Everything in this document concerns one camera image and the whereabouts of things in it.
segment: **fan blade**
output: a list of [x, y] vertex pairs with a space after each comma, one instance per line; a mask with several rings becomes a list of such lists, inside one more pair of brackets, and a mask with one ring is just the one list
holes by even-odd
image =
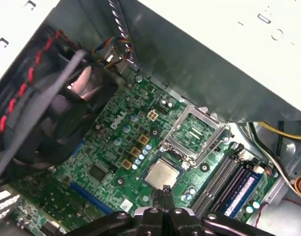
[[85, 101], [90, 101], [91, 98], [93, 98], [102, 88], [102, 85], [94, 88], [93, 90], [89, 91], [88, 93], [84, 94], [81, 96], [82, 99], [84, 99]]
[[74, 82], [73, 87], [71, 90], [77, 94], [81, 94], [81, 92], [85, 89], [86, 85], [88, 84], [90, 80], [92, 68], [91, 66], [87, 66], [81, 75], [78, 77], [78, 79]]

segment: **white sticker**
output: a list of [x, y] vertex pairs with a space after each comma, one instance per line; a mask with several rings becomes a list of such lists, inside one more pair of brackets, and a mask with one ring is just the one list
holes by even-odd
[[133, 206], [133, 203], [130, 202], [128, 199], [125, 199], [120, 207], [125, 212], [129, 212], [129, 210], [131, 209], [132, 206]]

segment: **gray cable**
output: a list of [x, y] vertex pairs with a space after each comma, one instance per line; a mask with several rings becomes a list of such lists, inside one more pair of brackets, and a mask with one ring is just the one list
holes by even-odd
[[27, 116], [26, 119], [22, 119], [21, 125], [18, 125], [18, 129], [14, 134], [13, 141], [10, 147], [7, 147], [6, 150], [0, 152], [0, 158], [2, 156], [0, 162], [0, 176], [2, 175], [8, 163], [12, 160], [18, 149], [21, 147], [28, 134], [38, 123], [42, 114], [50, 105], [53, 97], [67, 82], [68, 78], [71, 76], [77, 65], [82, 61], [86, 53], [87, 52], [84, 50], [78, 50], [69, 64], [64, 68], [63, 72], [60, 74], [56, 82], [52, 86], [50, 86], [50, 88], [46, 90], [42, 94], [42, 96], [37, 96], [36, 100], [30, 105], [30, 107], [25, 110], [23, 115], [25, 115], [26, 113], [29, 114], [29, 116]]

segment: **green motherboard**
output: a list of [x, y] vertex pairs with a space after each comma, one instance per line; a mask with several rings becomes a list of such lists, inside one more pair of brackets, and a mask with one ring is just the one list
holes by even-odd
[[[42, 225], [43, 215], [55, 219], [67, 231], [80, 227], [104, 213], [69, 188], [75, 182], [112, 210], [134, 215], [139, 207], [152, 206], [151, 194], [163, 179], [173, 185], [176, 206], [190, 207], [206, 184], [227, 145], [221, 143], [204, 160], [205, 168], [185, 170], [170, 153], [158, 149], [172, 130], [186, 105], [131, 70], [126, 85], [110, 100], [88, 132], [80, 148], [62, 165], [27, 177], [11, 187], [23, 195], [26, 208]], [[189, 114], [172, 137], [193, 152], [199, 152], [215, 129]], [[275, 182], [263, 174], [252, 198], [261, 202]], [[246, 222], [251, 214], [241, 212]]]

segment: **blue ram module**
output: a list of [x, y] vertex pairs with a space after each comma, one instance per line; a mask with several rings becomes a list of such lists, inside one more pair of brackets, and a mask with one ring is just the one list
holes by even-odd
[[261, 177], [260, 174], [249, 173], [227, 200], [221, 212], [234, 218], [260, 182]]

